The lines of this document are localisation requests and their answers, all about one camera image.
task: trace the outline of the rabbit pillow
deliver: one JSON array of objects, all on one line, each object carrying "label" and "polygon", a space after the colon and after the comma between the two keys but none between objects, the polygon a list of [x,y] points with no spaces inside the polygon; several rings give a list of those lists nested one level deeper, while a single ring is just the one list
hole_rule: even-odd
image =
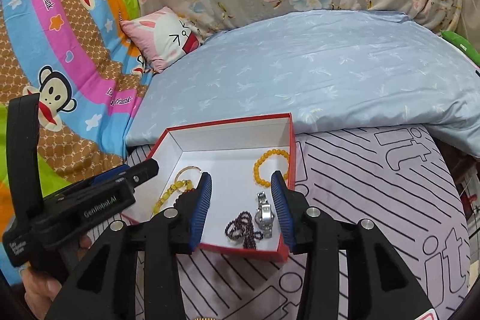
[{"label": "rabbit pillow", "polygon": [[168,7],[132,21],[120,21],[120,26],[157,73],[200,46],[191,29]]}]

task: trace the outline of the person's hand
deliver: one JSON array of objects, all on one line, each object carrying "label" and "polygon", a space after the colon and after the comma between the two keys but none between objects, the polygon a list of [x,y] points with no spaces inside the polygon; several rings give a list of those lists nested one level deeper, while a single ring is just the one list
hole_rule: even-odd
[{"label": "person's hand", "polygon": [[[78,258],[80,260],[92,246],[92,241],[85,235],[80,238],[79,244]],[[62,285],[50,275],[31,267],[21,271],[20,275],[25,287],[25,302],[32,313],[38,319],[43,320]]]}]

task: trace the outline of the pink rabbit ear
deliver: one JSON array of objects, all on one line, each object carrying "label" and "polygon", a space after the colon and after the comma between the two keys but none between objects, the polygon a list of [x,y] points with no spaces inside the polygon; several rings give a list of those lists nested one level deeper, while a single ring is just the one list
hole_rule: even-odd
[{"label": "pink rabbit ear", "polygon": [[142,20],[140,21],[140,25],[143,25],[143,26],[146,26],[147,28],[155,28],[155,22],[153,21],[145,21],[145,20]]}]

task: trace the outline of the silver watch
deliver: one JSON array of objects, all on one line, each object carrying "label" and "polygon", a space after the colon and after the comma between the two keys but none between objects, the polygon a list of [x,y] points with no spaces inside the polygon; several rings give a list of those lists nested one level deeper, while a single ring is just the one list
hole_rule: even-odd
[{"label": "silver watch", "polygon": [[258,208],[257,212],[255,213],[255,222],[261,229],[263,237],[266,239],[270,239],[272,237],[272,227],[275,215],[272,212],[272,207],[268,203],[265,192],[262,191],[261,193],[258,193],[257,197]]}]

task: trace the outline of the red box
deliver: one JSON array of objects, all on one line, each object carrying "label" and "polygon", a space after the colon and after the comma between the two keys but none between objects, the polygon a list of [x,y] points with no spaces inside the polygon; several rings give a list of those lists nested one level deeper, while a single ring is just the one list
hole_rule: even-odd
[{"label": "red box", "polygon": [[[148,156],[157,160],[158,175],[136,188],[136,202],[123,214],[134,223],[149,220],[154,204],[174,182],[177,172],[194,165],[212,176],[212,198],[200,247],[222,254],[284,262],[289,250],[283,243],[277,218],[272,238],[257,241],[256,250],[245,250],[241,242],[231,241],[224,232],[226,225],[241,212],[255,215],[260,191],[265,191],[276,214],[270,189],[258,185],[253,174],[255,162],[273,148],[289,152],[289,161],[272,155],[261,165],[260,177],[270,181],[275,170],[284,174],[288,164],[287,186],[294,188],[296,146],[290,113],[167,128]],[[190,169],[180,179],[191,179],[196,186],[200,175]],[[172,194],[162,209],[172,207],[178,195],[178,191]]]}]

